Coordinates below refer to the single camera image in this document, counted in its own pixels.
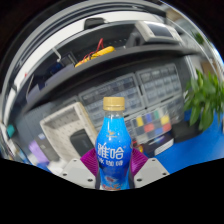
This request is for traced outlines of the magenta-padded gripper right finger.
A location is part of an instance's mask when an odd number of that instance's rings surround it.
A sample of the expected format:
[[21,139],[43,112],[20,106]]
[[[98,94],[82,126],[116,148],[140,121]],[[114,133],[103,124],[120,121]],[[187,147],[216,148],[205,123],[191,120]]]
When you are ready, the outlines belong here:
[[141,188],[168,175],[156,158],[147,158],[137,149],[132,150],[128,173],[130,189]]

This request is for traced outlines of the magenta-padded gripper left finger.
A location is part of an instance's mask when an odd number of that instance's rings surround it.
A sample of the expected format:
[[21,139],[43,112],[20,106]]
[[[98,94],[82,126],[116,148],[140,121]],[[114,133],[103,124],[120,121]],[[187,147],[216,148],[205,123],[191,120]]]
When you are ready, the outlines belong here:
[[95,149],[89,150],[80,159],[72,159],[63,169],[60,176],[78,186],[99,188],[99,164]]

